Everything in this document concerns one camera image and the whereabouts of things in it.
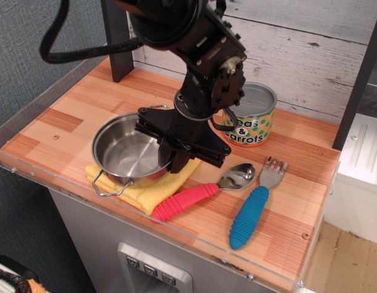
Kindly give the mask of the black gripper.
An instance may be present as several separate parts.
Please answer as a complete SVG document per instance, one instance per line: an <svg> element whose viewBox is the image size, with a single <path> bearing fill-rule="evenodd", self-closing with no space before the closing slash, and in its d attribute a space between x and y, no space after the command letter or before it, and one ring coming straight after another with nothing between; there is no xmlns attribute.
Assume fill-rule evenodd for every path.
<svg viewBox="0 0 377 293"><path fill-rule="evenodd" d="M171 110L142 107L137 115L136 129L157 140L158 165L172 174L180 173L195 158L221 167L231 153L231 147L208 124L213 112L201 117L177 107Z"/></svg>

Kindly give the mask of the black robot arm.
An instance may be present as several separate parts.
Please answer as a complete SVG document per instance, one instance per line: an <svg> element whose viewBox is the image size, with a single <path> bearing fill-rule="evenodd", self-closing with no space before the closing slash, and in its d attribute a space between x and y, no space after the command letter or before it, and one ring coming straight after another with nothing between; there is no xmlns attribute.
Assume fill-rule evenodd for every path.
<svg viewBox="0 0 377 293"><path fill-rule="evenodd" d="M194 158L220 167L230 147L216 135L213 115L240 104L244 96L245 48L223 20L225 2L119 1L136 37L157 50L174 53L187 72L170 110L142 107L137 130L159 143L158 162L180 172Z"/></svg>

